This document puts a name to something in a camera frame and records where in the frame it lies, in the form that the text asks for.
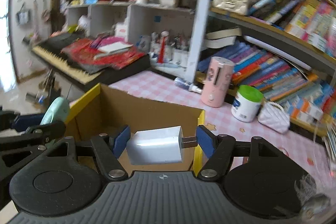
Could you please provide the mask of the mint green stapler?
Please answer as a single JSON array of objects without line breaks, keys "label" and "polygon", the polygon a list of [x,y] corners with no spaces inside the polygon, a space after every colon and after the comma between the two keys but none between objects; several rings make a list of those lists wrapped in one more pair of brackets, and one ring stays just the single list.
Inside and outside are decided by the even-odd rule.
[{"label": "mint green stapler", "polygon": [[65,122],[69,113],[69,101],[63,97],[58,97],[52,102],[52,104],[50,104],[40,122],[40,125],[51,124],[55,121]]}]

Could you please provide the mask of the pink checkered tablecloth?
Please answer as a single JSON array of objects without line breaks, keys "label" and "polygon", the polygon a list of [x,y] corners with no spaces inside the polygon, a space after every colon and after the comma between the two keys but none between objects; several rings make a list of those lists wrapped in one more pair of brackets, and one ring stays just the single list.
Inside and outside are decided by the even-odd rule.
[{"label": "pink checkered tablecloth", "polygon": [[315,178],[318,186],[324,189],[335,186],[335,177],[330,173],[325,147],[319,144],[313,134],[302,136],[294,131],[280,134],[257,120],[241,122],[232,115],[230,104],[225,103],[220,108],[206,106],[199,94],[178,88],[172,80],[150,71],[141,72],[108,87],[138,98],[204,110],[203,125],[214,134],[228,134],[238,141],[250,141],[253,136],[261,136],[302,166]]}]

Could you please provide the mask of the white charger cube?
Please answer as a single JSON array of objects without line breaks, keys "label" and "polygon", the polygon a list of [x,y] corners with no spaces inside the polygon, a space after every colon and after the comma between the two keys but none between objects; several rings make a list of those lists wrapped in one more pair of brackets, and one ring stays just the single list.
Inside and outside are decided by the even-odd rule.
[{"label": "white charger cube", "polygon": [[184,137],[181,126],[136,132],[127,142],[131,165],[157,165],[183,162],[184,149],[198,145],[196,136]]}]

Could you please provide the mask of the white jar green lid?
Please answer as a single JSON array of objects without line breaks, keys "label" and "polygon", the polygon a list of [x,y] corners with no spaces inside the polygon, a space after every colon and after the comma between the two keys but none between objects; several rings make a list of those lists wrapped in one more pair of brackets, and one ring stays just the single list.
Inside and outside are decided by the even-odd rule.
[{"label": "white jar green lid", "polygon": [[242,122],[252,122],[264,99],[262,92],[248,85],[240,85],[232,103],[232,115]]}]

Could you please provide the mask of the white quilted purse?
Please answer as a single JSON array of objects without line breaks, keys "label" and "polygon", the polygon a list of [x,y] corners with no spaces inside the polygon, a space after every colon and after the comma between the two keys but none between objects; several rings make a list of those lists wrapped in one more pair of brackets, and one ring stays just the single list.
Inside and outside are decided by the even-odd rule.
[{"label": "white quilted purse", "polygon": [[260,124],[271,128],[280,134],[287,133],[290,127],[290,116],[285,112],[284,108],[274,102],[266,102],[263,104],[257,120]]}]

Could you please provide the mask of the black keyboard piano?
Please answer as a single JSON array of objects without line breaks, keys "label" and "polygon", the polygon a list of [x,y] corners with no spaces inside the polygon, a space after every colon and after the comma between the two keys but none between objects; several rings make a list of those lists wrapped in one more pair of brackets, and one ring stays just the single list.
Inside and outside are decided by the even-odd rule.
[{"label": "black keyboard piano", "polygon": [[82,32],[56,32],[34,42],[22,42],[40,61],[82,91],[98,83],[110,85],[150,68],[150,59],[123,38],[105,35],[96,39]]}]

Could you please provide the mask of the yellow cardboard box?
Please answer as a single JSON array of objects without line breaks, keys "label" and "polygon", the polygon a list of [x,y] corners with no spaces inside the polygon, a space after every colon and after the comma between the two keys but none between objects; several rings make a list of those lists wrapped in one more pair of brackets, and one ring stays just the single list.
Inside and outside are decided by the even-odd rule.
[{"label": "yellow cardboard box", "polygon": [[[118,89],[97,84],[86,92],[71,107],[66,120],[65,136],[72,136],[76,142],[90,141],[102,134],[115,137],[125,126],[131,133],[164,127],[181,126],[184,137],[195,136],[198,125],[205,121],[205,111],[193,107],[169,102],[160,102],[138,98]],[[131,165],[127,152],[120,158],[112,156],[110,149],[99,145],[97,150],[107,162],[107,170],[123,170],[125,176],[133,171],[142,172],[192,172],[200,168],[201,151],[198,148],[186,148],[181,163],[156,165]]]}]

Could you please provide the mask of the spray bottle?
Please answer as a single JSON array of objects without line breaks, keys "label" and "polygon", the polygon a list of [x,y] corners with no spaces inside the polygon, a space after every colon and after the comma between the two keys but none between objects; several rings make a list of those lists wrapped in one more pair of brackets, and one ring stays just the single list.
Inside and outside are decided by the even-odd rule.
[{"label": "spray bottle", "polygon": [[174,79],[174,84],[175,86],[183,89],[183,90],[187,90],[189,92],[194,92],[194,93],[198,93],[198,94],[202,94],[202,89],[197,87],[195,84],[188,82],[184,79],[181,79],[179,77],[176,77]]}]

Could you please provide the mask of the pink humidifier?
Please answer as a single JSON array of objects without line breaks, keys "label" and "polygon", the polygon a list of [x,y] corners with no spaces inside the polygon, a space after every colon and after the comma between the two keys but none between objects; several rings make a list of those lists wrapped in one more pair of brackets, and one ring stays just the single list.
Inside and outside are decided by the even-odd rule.
[{"label": "pink humidifier", "polygon": [[219,108],[224,102],[231,82],[235,64],[223,57],[212,57],[203,86],[201,101],[210,107]]}]

